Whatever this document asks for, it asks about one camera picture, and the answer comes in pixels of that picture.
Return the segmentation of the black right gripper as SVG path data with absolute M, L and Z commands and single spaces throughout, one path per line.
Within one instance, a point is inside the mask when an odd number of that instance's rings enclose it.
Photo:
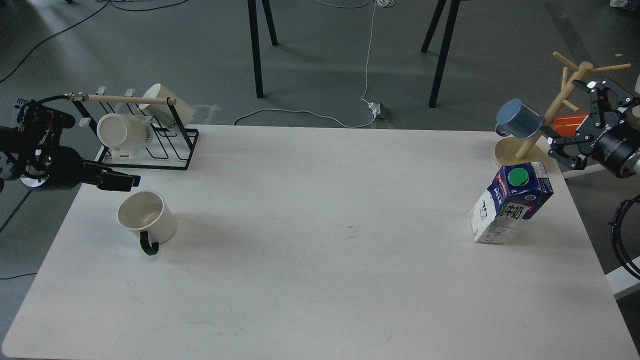
M 586 157 L 594 159 L 618 178 L 639 173 L 639 126 L 627 121 L 626 112 L 638 105 L 638 92 L 626 89 L 610 78 L 592 81 L 573 80 L 577 89 L 589 95 L 590 113 L 578 126 L 576 135 L 562 137 L 553 128 L 542 125 L 547 138 L 549 157 L 569 170 L 585 170 Z M 585 155 L 571 156 L 565 147 L 589 142 L 583 146 Z

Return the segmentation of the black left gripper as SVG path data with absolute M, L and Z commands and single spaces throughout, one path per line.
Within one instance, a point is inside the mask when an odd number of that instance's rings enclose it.
M 115 171 L 102 162 L 84 161 L 71 147 L 58 147 L 45 155 L 35 150 L 20 182 L 30 191 L 68 191 L 80 183 L 96 186 L 101 191 L 130 192 L 139 187 L 141 177 Z

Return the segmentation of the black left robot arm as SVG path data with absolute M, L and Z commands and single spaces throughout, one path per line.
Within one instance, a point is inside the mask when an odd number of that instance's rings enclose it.
M 129 192 L 138 187 L 139 175 L 89 161 L 60 144 L 63 130 L 73 128 L 76 119 L 46 103 L 66 99 L 66 95 L 56 95 L 16 102 L 17 125 L 2 126 L 0 132 L 1 185 L 19 180 L 30 191 L 67 191 L 82 183 L 102 191 Z

